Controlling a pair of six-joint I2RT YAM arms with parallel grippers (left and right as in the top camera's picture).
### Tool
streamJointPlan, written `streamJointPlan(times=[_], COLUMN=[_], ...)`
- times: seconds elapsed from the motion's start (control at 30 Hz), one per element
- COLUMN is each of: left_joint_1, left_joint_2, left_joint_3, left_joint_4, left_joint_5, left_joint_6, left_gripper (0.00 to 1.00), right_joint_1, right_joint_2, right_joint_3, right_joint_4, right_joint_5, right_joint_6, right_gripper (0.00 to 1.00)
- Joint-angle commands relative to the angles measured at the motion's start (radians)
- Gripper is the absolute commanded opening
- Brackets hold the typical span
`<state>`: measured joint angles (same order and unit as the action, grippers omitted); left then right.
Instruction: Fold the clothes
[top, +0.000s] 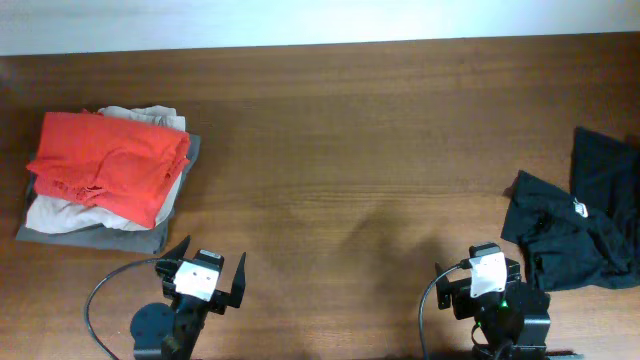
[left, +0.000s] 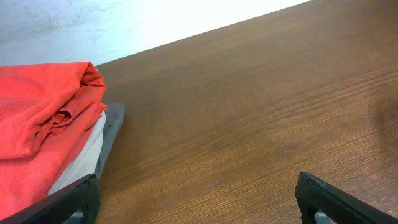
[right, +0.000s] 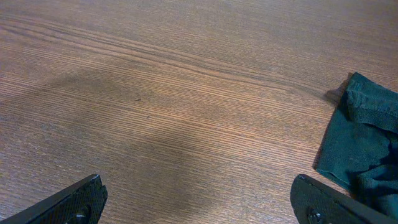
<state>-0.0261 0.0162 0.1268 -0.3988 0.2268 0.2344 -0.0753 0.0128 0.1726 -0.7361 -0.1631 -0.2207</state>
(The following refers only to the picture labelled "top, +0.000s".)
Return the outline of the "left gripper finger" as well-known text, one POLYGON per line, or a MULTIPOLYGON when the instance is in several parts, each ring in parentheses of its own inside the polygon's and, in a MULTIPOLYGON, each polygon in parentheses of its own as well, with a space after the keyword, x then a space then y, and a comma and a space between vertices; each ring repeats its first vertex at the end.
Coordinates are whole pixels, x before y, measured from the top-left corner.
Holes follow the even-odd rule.
POLYGON ((239 260, 229 293, 228 305, 233 308, 240 308, 244 297, 246 289, 245 263, 246 253, 243 253, 239 260))
POLYGON ((171 250, 167 251, 162 256, 162 259, 165 261, 168 261, 168 260, 181 261, 187 252, 190 241, 191 241, 191 236, 190 235, 186 236, 178 245, 176 245, 171 250))

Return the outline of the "black Nike t-shirt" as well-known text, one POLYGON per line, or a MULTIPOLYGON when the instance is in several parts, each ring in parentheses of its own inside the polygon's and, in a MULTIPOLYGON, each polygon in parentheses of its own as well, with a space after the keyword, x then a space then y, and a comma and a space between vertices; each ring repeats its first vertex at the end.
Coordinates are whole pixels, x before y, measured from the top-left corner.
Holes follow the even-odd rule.
POLYGON ((543 291, 639 284, 639 149, 578 127, 570 189, 520 171, 501 237, 543 291))

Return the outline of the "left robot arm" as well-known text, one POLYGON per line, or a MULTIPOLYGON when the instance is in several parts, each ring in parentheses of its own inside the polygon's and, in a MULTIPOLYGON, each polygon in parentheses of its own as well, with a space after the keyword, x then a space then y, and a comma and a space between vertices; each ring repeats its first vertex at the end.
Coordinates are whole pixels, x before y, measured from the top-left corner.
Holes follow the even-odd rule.
POLYGON ((165 303, 139 309, 130 323, 136 359, 189 360, 210 314, 223 315, 229 307, 240 308, 246 289, 246 257, 239 260, 231 290, 217 288, 224 257, 204 249, 185 257, 186 237, 159 258, 156 274, 162 280, 165 303))

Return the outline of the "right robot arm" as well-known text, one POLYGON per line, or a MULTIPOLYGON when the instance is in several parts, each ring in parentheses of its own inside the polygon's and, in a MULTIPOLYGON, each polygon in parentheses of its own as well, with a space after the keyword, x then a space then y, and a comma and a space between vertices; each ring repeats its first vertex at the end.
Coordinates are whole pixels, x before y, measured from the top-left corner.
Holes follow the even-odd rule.
POLYGON ((438 308, 458 320, 472 319, 477 359, 544 359, 551 327, 548 293, 524 282, 520 264, 495 243, 469 248, 469 256, 448 269, 435 265, 438 308))

